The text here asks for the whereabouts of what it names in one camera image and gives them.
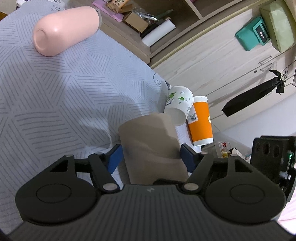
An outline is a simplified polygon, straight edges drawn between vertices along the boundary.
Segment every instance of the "pink bottle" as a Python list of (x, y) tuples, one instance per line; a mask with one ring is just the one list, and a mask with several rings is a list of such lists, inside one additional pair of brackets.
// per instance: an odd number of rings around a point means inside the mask
[(55, 12), (37, 22), (33, 42), (42, 55), (54, 56), (95, 34), (101, 23), (100, 13), (89, 6)]

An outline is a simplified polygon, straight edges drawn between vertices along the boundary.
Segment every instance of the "white paper roll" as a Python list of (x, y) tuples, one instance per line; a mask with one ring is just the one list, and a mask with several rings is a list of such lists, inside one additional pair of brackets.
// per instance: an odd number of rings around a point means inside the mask
[(152, 44), (160, 40), (163, 36), (175, 29), (176, 26), (172, 23), (171, 20), (166, 20), (164, 23), (159, 25), (156, 29), (148, 33), (143, 39), (142, 42), (150, 47)]

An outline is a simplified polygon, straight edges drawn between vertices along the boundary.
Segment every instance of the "orange cup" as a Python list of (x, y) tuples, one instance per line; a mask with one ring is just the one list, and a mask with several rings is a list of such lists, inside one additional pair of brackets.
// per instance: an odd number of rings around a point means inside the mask
[(213, 131), (207, 97), (195, 96), (193, 100), (193, 106), (187, 117), (193, 145), (201, 146), (213, 143)]

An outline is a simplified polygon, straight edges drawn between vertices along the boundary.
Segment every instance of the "white paper cup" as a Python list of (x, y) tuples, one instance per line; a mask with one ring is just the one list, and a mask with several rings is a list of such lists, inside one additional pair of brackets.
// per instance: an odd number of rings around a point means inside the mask
[(184, 86), (171, 87), (164, 113), (172, 118), (175, 126), (183, 125), (193, 105), (193, 94)]

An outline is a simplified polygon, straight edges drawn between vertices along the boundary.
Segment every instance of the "cabinet door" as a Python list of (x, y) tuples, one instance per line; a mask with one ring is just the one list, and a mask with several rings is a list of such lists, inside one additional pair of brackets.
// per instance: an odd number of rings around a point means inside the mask
[(244, 108), (243, 110), (227, 117), (226, 115), (218, 116), (212, 119), (212, 123), (220, 130), (224, 131), (237, 123), (246, 120), (289, 97), (296, 92), (296, 87), (292, 85), (293, 76), (286, 81), (285, 91), (283, 94), (276, 93), (273, 90), (270, 94), (266, 95), (262, 99), (256, 101), (252, 105)]
[(279, 52), (271, 42), (245, 51), (235, 33), (253, 18), (248, 10), (201, 36), (154, 70), (172, 86), (188, 87), (194, 95), (207, 95), (239, 78)]
[[(214, 119), (223, 115), (222, 109), (224, 105), (235, 96), (275, 77), (274, 73), (269, 71), (270, 69), (276, 69), (280, 72), (283, 71), (285, 67), (295, 59), (295, 50), (296, 47), (289, 49), (273, 59), (272, 62), (258, 67), (254, 71), (247, 73), (239, 79), (207, 95), (211, 118)], [(296, 63), (293, 63), (289, 68), (288, 78), (294, 75), (295, 68)]]

